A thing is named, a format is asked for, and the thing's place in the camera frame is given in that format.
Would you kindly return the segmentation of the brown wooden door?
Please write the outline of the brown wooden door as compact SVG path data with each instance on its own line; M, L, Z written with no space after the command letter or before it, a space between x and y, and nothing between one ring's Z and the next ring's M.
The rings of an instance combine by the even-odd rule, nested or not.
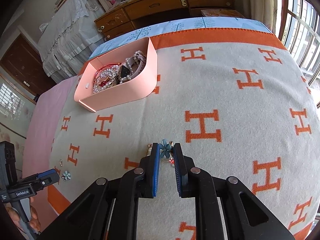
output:
M1 66L33 95L41 95L56 85L44 72L39 53L22 34L2 56Z

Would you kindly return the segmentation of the silver rhinestone hair comb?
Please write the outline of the silver rhinestone hair comb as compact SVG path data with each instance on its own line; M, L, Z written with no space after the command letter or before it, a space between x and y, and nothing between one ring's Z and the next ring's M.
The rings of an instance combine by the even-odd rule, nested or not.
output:
M93 93L113 87L118 82L119 66L107 64L98 69L93 77Z

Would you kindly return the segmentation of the stack of books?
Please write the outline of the stack of books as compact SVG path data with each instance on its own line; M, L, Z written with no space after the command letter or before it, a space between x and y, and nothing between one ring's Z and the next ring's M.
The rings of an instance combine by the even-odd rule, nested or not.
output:
M245 18L241 13L236 10L230 9L202 9L201 14L204 17L235 17Z

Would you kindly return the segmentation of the wooden desk with drawers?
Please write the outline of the wooden desk with drawers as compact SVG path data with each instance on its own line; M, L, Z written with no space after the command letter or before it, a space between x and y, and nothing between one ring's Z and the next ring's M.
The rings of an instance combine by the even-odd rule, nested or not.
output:
M234 9L234 0L131 0L97 18L107 40L153 24L201 17L204 9Z

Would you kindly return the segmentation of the pink jewelry tray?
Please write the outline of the pink jewelry tray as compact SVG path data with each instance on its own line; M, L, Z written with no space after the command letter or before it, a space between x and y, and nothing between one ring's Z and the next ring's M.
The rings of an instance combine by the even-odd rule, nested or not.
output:
M157 85L157 53L149 37L88 61L74 101L90 112L142 99Z

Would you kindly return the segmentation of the blue flower hair clip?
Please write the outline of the blue flower hair clip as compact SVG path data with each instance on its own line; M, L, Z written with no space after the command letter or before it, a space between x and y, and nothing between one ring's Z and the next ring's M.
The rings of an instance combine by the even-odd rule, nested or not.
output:
M174 142L168 141L167 139L162 139L160 143L158 143L158 149L156 152L157 163L167 163L170 164L171 167L175 166L175 161L173 158L173 147Z

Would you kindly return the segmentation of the orange H pattern blanket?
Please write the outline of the orange H pattern blanket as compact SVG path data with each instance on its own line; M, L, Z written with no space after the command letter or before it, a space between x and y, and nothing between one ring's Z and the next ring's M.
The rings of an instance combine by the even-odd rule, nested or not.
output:
M71 180L54 186L72 202L97 178L121 177L149 144L167 139L212 176L238 177L305 239L319 207L319 109L291 54L272 34L235 28L151 41L158 75L146 98L92 113L74 101L78 78L49 161Z

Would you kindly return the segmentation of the white lace covered furniture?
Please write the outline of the white lace covered furniture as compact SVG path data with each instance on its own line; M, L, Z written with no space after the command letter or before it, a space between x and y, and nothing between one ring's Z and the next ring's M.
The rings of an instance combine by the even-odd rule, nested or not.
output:
M55 13L37 47L45 74L56 83L79 74L105 42L95 20L104 14L98 0L67 0Z

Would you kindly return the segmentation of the window metal grille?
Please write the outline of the window metal grille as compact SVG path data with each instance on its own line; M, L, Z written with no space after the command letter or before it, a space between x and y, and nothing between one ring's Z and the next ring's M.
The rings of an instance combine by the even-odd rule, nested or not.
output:
M319 107L319 12L309 0L281 0L278 37L302 71Z

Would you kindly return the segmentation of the small blue flower brooch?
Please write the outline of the small blue flower brooch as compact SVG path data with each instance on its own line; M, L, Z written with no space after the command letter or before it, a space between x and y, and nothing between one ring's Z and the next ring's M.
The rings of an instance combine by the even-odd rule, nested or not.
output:
M61 178L63 179L63 181L71 180L71 173L68 171L65 171L63 172Z

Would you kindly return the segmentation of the blue tree print sheet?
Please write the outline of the blue tree print sheet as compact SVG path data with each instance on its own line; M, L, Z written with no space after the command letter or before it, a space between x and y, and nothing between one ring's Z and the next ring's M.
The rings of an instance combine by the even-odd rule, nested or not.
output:
M193 17L181 20L163 22L150 25L137 30L129 31L115 38L108 38L106 42L99 45L89 57L90 59L103 53L111 51L122 45L128 44L143 37L152 37L161 34L173 33L183 30L203 28L237 28L257 30L271 33L266 25L260 21L236 17Z

